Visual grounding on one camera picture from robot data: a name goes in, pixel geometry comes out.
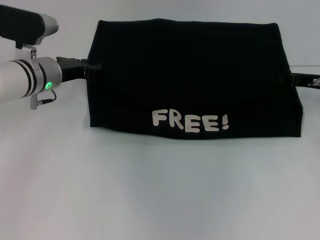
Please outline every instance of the silver cylinder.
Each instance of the silver cylinder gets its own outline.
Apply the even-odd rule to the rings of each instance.
[[[59,87],[62,82],[62,70],[56,60],[51,57],[39,57],[36,61],[39,63],[44,78],[44,88],[42,87],[39,93]]]

